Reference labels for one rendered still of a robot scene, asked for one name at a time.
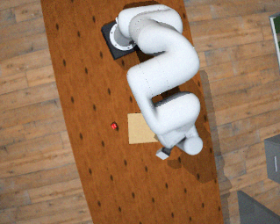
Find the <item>beige flat mat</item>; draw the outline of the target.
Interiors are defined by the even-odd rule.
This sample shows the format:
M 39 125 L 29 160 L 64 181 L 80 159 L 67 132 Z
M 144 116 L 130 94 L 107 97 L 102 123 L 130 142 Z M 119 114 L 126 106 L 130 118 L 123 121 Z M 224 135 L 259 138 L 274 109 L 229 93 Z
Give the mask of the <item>beige flat mat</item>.
M 129 144 L 156 142 L 157 135 L 147 125 L 142 113 L 128 113 Z

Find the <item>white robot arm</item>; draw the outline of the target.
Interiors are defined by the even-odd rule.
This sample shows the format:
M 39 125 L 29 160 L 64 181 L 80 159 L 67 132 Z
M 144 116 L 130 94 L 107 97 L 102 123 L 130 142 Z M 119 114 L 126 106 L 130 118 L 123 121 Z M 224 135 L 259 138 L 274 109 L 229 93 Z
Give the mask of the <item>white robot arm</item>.
M 129 68 L 126 78 L 144 120 L 164 146 L 156 155 L 166 159 L 175 145 L 189 155 L 198 154 L 203 148 L 193 123 L 200 112 L 198 97 L 180 91 L 152 101 L 152 97 L 190 80 L 200 67 L 196 49 L 181 34 L 180 15 L 164 4 L 155 4 L 122 10 L 115 19 L 117 24 L 110 32 L 115 48 L 130 50 L 137 45 L 143 53 L 155 56 Z

